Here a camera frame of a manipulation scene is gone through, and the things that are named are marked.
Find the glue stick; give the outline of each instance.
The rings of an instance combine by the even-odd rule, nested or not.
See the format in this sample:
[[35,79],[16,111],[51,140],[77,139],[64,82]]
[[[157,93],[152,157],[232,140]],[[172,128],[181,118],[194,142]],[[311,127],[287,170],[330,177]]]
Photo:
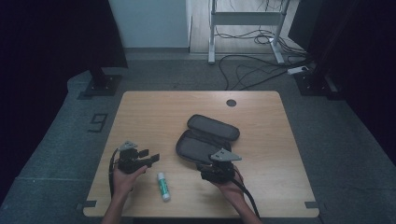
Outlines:
[[161,195],[163,196],[163,201],[169,201],[171,196],[169,195],[168,186],[166,185],[165,175],[163,173],[158,173],[158,184],[160,185]]

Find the wooden table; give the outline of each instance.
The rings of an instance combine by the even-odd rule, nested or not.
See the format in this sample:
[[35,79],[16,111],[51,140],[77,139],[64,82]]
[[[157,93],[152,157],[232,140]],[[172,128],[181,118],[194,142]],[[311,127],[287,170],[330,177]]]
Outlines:
[[[236,106],[228,106],[228,100]],[[275,91],[128,91],[107,139],[85,207],[89,217],[102,217],[110,203],[107,171],[115,148],[125,140],[161,154],[140,176],[130,193],[125,217],[238,217],[219,190],[202,180],[195,165],[175,151],[187,120],[201,114],[239,128],[233,142],[235,161],[262,217],[316,217],[315,201],[279,94]],[[162,200],[157,174],[165,172],[171,201]]]

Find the black case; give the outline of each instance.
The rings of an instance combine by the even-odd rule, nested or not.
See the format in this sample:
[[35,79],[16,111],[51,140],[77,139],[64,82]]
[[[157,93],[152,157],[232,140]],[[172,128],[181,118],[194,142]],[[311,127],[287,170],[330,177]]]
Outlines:
[[239,130],[233,125],[193,115],[187,122],[189,129],[177,141],[177,155],[187,161],[211,164],[209,156],[222,148],[231,151],[230,141],[239,137]]

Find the hand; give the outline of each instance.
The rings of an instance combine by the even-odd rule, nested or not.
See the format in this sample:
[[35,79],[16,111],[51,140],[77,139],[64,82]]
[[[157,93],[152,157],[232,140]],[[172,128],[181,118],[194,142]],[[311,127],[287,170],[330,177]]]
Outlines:
[[[236,166],[233,167],[235,169],[235,176],[233,177],[236,181],[238,181],[240,184],[243,185],[244,183],[244,177],[241,176],[239,173],[239,170]],[[229,201],[229,202],[235,202],[235,201],[240,201],[240,200],[245,200],[244,199],[244,193],[242,190],[235,185],[235,183],[228,181],[227,183],[224,184],[218,184],[218,183],[213,183],[213,185],[219,188],[221,193],[224,195],[224,197]]]
[[126,198],[128,193],[134,189],[134,182],[136,179],[140,175],[144,174],[147,169],[148,167],[145,165],[140,167],[133,174],[127,175],[123,171],[119,170],[118,164],[116,162],[113,171],[114,195]]

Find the black curtain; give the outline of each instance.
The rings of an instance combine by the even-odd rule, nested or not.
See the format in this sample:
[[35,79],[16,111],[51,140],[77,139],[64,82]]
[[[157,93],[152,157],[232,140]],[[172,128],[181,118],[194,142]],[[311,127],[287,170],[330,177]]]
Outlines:
[[1,201],[62,106],[67,80],[93,66],[127,66],[107,0],[0,3]]
[[316,80],[325,75],[332,79],[339,94],[396,164],[393,5],[391,0],[302,0],[290,38],[314,56]]

